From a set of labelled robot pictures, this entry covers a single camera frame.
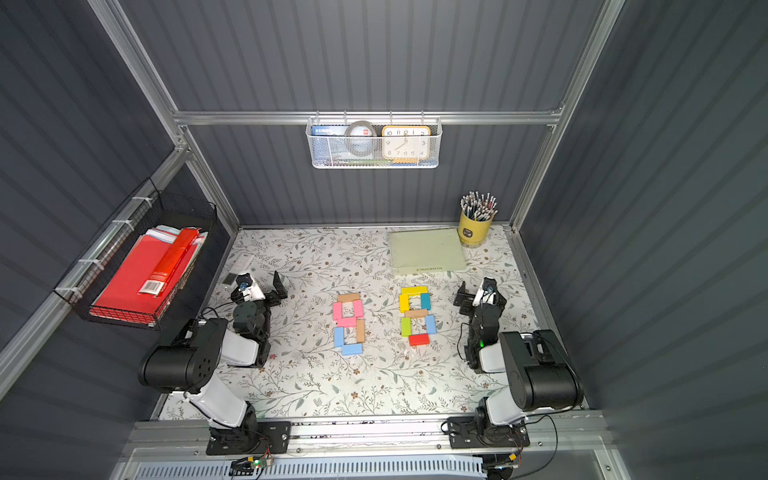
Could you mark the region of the light blue block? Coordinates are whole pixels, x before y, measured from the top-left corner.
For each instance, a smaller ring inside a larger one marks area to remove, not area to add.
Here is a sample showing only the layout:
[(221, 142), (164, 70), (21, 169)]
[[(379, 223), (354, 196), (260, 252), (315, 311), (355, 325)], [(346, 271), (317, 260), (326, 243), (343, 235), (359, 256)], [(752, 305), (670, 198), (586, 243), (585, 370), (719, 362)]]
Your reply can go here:
[(428, 335), (434, 335), (437, 333), (436, 320), (433, 315), (427, 315), (425, 317), (426, 332)]
[(334, 347), (335, 348), (342, 348), (344, 345), (345, 345), (344, 328), (343, 327), (336, 327), (334, 329)]

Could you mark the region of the teal block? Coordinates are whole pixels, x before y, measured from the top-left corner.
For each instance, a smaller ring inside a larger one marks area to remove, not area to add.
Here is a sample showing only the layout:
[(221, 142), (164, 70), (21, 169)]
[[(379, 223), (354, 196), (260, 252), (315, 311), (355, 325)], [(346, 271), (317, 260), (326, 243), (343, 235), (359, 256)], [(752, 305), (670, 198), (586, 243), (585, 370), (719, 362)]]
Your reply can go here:
[(429, 293), (421, 293), (419, 296), (420, 299), (420, 310), (429, 311), (431, 309), (431, 296)]

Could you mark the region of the tan wooden block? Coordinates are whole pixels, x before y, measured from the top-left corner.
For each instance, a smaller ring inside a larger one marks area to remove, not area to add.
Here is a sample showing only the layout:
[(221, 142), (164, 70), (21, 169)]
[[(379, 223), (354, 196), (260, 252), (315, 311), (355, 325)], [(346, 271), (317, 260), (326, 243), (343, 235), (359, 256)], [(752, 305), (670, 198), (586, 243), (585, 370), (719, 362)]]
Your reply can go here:
[(409, 310), (404, 313), (404, 316), (407, 318), (424, 318), (429, 314), (429, 311), (426, 309), (418, 309), (418, 310)]

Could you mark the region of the yellow block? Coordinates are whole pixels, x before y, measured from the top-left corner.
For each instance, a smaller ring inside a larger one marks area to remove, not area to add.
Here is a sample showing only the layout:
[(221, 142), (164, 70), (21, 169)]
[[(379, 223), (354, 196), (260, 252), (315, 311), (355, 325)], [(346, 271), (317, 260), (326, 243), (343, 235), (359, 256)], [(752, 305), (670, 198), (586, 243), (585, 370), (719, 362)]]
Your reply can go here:
[(428, 288), (426, 286), (406, 287), (401, 290), (401, 294), (406, 296), (418, 296), (427, 292)]
[(399, 297), (399, 310), (401, 313), (405, 313), (411, 310), (410, 306), (410, 294), (401, 294)]

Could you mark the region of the red block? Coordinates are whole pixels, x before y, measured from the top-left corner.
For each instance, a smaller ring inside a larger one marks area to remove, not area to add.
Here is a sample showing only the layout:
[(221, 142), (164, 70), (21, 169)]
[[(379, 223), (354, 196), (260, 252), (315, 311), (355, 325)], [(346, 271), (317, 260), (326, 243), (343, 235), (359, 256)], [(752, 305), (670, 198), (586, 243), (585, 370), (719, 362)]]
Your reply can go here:
[(428, 334), (415, 334), (408, 337), (409, 344), (412, 347), (424, 346), (430, 343), (430, 337)]

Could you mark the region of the green block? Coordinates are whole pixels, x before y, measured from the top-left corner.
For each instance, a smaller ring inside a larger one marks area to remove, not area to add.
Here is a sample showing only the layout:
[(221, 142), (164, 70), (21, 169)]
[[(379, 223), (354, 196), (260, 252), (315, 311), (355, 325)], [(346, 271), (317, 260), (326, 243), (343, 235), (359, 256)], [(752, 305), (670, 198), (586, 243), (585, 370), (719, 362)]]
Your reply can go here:
[(410, 337), (412, 335), (412, 319), (409, 317), (403, 317), (401, 319), (401, 336)]

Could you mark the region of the pink block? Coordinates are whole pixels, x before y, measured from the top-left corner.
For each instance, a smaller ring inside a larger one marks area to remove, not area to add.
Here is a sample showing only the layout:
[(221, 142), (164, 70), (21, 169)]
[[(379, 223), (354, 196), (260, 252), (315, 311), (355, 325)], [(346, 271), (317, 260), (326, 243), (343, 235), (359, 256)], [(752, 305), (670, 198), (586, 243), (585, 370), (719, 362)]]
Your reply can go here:
[(338, 327), (341, 328), (355, 328), (357, 326), (358, 319), (354, 317), (341, 318), (336, 321)]
[(335, 302), (333, 304), (333, 319), (339, 321), (343, 318), (343, 305), (341, 302)]
[(355, 300), (352, 302), (353, 305), (353, 314), (355, 318), (363, 318), (364, 317), (364, 310), (363, 310), (363, 303), (361, 300)]

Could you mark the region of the tan block front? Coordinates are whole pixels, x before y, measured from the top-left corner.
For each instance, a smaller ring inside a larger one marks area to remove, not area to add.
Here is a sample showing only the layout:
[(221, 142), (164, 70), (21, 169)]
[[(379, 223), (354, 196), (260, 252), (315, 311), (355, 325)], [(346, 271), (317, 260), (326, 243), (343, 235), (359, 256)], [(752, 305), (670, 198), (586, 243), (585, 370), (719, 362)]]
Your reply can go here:
[(359, 344), (362, 344), (365, 342), (365, 338), (366, 338), (365, 320), (363, 318), (359, 318), (356, 321), (356, 341)]

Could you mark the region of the blue block front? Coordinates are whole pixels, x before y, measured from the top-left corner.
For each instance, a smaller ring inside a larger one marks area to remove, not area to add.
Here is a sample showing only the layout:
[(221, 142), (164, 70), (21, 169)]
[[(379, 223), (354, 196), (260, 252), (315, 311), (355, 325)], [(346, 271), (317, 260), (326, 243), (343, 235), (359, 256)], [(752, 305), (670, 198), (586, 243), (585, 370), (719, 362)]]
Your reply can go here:
[(353, 355), (361, 355), (363, 353), (363, 345), (356, 343), (356, 344), (345, 344), (341, 346), (341, 354), (343, 356), (353, 356)]

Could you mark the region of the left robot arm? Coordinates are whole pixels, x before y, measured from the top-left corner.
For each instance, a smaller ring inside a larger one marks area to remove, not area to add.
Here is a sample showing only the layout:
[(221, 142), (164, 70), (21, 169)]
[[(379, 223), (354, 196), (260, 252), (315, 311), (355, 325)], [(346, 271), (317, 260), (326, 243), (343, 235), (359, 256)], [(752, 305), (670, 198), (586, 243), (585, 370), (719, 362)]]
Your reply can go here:
[(264, 292), (248, 273), (235, 279), (233, 318), (218, 315), (179, 323), (161, 334), (139, 368), (139, 382), (161, 393), (179, 392), (214, 429), (245, 426), (249, 404), (216, 373), (220, 363), (262, 368), (270, 356), (272, 309), (288, 298), (280, 274)]

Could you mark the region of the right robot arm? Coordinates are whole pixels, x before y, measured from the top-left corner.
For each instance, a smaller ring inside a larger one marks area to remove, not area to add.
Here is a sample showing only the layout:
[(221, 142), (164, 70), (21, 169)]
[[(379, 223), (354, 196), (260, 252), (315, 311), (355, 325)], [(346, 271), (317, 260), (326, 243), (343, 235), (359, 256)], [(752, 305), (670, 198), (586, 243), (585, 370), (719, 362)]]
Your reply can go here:
[(507, 300), (494, 279), (484, 278), (474, 293), (462, 283), (453, 304), (468, 318), (467, 335), (458, 344), (460, 357), (478, 374), (503, 374), (507, 380), (505, 387), (480, 400), (474, 420), (479, 431), (582, 404), (583, 386), (553, 330), (501, 330)]

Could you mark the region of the white remote control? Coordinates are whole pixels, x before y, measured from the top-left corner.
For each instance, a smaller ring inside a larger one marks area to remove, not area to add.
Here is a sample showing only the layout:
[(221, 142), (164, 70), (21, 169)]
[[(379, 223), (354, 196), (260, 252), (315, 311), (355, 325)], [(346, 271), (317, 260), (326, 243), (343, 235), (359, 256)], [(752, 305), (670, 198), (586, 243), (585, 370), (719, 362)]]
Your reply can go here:
[(236, 258), (231, 267), (227, 270), (223, 280), (223, 285), (232, 285), (237, 282), (237, 277), (245, 274), (249, 274), (251, 269), (250, 265), (255, 255), (248, 252), (241, 252)]

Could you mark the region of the pale green workspace book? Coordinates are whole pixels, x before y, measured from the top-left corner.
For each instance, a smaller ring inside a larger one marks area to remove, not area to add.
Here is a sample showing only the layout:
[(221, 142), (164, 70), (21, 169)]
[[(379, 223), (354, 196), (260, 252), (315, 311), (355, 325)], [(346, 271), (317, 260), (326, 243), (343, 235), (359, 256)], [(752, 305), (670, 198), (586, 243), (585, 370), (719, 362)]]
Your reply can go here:
[(410, 230), (389, 235), (394, 275), (463, 271), (467, 268), (456, 229)]

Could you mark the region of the red long box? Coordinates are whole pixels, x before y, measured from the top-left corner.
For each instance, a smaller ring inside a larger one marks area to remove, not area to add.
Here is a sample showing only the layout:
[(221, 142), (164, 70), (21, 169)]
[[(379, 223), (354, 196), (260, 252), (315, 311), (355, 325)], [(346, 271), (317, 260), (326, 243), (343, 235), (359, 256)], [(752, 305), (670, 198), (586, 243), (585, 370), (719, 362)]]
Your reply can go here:
[(186, 251), (198, 238), (198, 235), (199, 230), (197, 228), (182, 229), (156, 264), (151, 275), (139, 290), (139, 293), (155, 297), (159, 296), (169, 283), (172, 274), (177, 269)]

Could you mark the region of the yellow pen cup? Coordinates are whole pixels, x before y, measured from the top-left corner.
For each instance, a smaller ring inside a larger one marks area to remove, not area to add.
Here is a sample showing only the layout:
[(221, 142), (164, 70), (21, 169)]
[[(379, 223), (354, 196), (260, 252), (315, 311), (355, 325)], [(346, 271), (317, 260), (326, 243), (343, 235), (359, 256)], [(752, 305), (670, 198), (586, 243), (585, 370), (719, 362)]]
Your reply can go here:
[(467, 246), (479, 246), (485, 240), (496, 216), (496, 197), (490, 193), (470, 191), (460, 200), (458, 235)]

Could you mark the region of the red folder stack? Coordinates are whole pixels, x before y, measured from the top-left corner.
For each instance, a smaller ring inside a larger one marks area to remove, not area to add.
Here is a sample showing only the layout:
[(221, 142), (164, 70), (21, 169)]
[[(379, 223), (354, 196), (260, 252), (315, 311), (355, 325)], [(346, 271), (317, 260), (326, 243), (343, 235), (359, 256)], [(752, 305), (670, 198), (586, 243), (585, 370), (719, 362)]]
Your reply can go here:
[(197, 228), (198, 238), (186, 251), (163, 292), (157, 297), (140, 294), (142, 285), (182, 229), (158, 225), (141, 235), (89, 313), (100, 319), (132, 325), (155, 325), (169, 306), (171, 295), (182, 287), (207, 239), (207, 233)]

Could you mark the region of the grey tape roll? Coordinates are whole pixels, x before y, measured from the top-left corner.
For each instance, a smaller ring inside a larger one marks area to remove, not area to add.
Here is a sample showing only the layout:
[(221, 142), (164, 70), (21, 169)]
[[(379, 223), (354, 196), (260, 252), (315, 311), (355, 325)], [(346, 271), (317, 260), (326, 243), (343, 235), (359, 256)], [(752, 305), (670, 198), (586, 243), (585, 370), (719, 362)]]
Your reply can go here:
[(362, 158), (372, 154), (377, 133), (372, 123), (360, 120), (349, 124), (344, 133), (345, 147), (349, 154)]

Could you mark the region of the green circuit board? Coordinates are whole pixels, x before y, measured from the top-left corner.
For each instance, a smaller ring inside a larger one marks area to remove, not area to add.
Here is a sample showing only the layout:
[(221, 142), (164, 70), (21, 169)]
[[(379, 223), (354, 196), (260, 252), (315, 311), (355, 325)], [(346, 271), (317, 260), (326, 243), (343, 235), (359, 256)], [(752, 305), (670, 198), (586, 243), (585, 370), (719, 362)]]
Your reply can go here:
[(273, 462), (274, 459), (271, 456), (243, 457), (230, 463), (228, 474), (231, 479), (236, 477), (260, 479)]

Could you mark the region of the yellow square clock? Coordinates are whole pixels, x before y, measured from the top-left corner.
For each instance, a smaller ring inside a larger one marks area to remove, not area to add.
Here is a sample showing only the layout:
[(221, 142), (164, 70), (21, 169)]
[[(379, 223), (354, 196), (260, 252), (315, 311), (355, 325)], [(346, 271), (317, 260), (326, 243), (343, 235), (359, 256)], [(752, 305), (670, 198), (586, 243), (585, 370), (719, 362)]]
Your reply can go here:
[(418, 163), (430, 156), (432, 131), (427, 125), (387, 125), (381, 131), (381, 153), (395, 163)]

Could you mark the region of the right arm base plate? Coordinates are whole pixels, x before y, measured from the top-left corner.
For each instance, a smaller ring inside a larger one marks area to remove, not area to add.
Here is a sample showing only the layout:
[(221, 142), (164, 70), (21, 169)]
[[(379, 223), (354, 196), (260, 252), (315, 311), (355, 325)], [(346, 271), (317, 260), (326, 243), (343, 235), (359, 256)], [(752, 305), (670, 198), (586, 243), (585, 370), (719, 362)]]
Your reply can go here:
[(475, 417), (449, 417), (441, 424), (452, 449), (511, 448), (530, 446), (524, 425), (493, 425)]

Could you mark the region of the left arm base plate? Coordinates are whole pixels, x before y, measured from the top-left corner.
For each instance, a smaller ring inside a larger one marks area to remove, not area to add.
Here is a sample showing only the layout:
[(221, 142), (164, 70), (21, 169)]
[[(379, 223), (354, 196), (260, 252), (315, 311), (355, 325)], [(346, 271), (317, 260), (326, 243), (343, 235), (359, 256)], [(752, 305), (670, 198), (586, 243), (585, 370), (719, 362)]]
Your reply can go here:
[(209, 433), (206, 447), (209, 456), (263, 455), (267, 452), (277, 455), (288, 450), (291, 423), (267, 421), (229, 429), (211, 427)]

